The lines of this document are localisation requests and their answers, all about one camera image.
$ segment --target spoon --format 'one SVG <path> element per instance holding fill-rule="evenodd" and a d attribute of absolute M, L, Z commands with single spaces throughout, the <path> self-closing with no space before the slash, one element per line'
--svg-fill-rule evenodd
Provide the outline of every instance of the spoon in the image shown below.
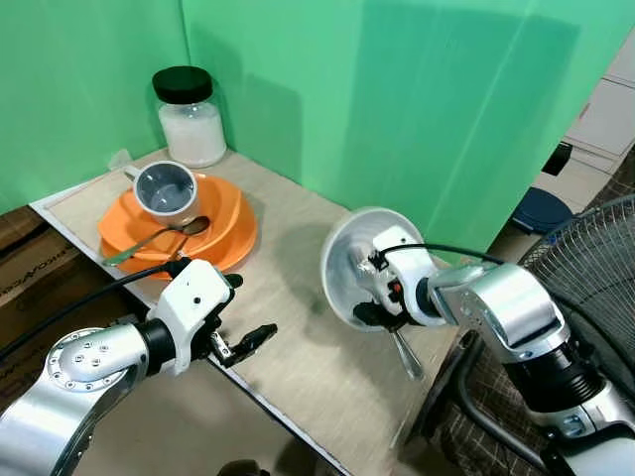
<path fill-rule="evenodd" d="M 209 227 L 209 218 L 207 218 L 206 216 L 198 216 L 197 218 L 192 220 L 190 223 L 185 224 L 185 225 L 170 225 L 170 226 L 167 226 L 166 228 L 162 228 L 161 230 L 156 231 L 155 233 L 150 235 L 145 240 L 141 240 L 139 243 L 137 243 L 136 245 L 128 248 L 127 250 L 122 251 L 121 253 L 119 253 L 119 254 L 117 254 L 115 256 L 111 256 L 110 258 L 107 258 L 107 259 L 103 260 L 101 262 L 101 264 L 103 266 L 117 266 L 117 265 L 120 265 L 121 263 L 126 261 L 128 258 L 130 258 L 132 255 L 134 255 L 139 250 L 139 248 L 141 248 L 142 246 L 147 245 L 152 240 L 157 238 L 159 235 L 165 233 L 166 231 L 180 231 L 184 235 L 192 236 L 192 235 L 195 235 L 197 233 L 200 233 L 201 231 L 206 230 L 208 227 Z"/>
<path fill-rule="evenodd" d="M 175 261 L 179 254 L 181 253 L 181 250 L 183 250 L 183 247 L 186 246 L 186 242 L 190 239 L 189 235 L 186 235 L 183 237 L 183 240 L 181 240 L 181 243 L 179 243 L 179 246 L 177 248 L 175 248 L 175 251 L 172 255 L 170 255 L 170 258 L 168 258 L 168 261 Z"/>
<path fill-rule="evenodd" d="M 410 348 L 410 345 L 408 345 L 408 342 L 406 342 L 406 339 L 404 339 L 404 336 L 401 335 L 401 332 L 398 330 L 391 332 L 390 335 L 393 336 L 393 341 L 399 351 L 401 363 L 404 364 L 404 368 L 410 380 L 423 380 L 424 369 L 421 366 L 421 362 L 419 362 L 419 359 L 413 352 L 413 349 Z"/>

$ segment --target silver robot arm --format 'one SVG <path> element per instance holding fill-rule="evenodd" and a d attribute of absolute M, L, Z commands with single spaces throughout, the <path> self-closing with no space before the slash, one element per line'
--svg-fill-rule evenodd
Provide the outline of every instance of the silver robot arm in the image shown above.
<path fill-rule="evenodd" d="M 512 264 L 438 269 L 416 243 L 393 226 L 357 260 L 360 269 L 373 268 L 375 302 L 364 304 L 375 309 L 372 323 L 448 323 L 477 331 L 523 396 L 532 422 L 557 444 L 567 468 L 562 474 L 635 475 L 635 416 L 615 386 L 580 358 L 538 280 Z M 619 434 L 607 436 L 615 428 Z"/>
<path fill-rule="evenodd" d="M 0 474 L 70 474 L 97 422 L 146 377 L 177 376 L 210 353 L 227 367 L 251 355 L 276 326 L 261 326 L 229 346 L 215 329 L 233 297 L 222 274 L 194 260 L 145 322 L 87 328 L 60 339 L 37 382 L 0 416 Z"/>

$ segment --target table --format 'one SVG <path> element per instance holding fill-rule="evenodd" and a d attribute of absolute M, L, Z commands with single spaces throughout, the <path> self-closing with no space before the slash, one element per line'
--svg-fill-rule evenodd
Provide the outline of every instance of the table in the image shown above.
<path fill-rule="evenodd" d="M 135 164 L 167 158 L 161 150 Z M 391 337 L 345 325 L 321 290 L 322 242 L 348 211 L 237 153 L 200 172 L 238 185 L 260 225 L 254 250 L 232 270 L 244 285 L 223 311 L 222 329 L 233 342 L 263 323 L 279 327 L 256 356 L 218 370 L 341 473 L 390 474 L 457 329 L 404 330 L 426 372 L 421 382 L 408 380 Z M 99 263 L 97 223 L 129 186 L 117 170 L 31 206 Z M 128 289 L 152 305 L 165 285 L 146 279 Z"/>

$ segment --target white mug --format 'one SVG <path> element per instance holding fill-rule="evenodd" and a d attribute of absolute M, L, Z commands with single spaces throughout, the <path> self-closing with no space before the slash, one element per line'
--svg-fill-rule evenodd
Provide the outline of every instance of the white mug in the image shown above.
<path fill-rule="evenodd" d="M 199 213 L 198 186 L 187 167 L 171 161 L 154 162 L 139 170 L 124 168 L 141 207 L 164 225 L 183 226 Z"/>

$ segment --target electric fan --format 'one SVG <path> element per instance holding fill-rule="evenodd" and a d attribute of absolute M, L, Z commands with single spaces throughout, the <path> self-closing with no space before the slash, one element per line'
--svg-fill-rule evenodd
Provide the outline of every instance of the electric fan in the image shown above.
<path fill-rule="evenodd" d="M 597 351 L 603 370 L 634 395 L 635 194 L 574 217 L 520 260 L 573 307 L 573 329 Z"/>

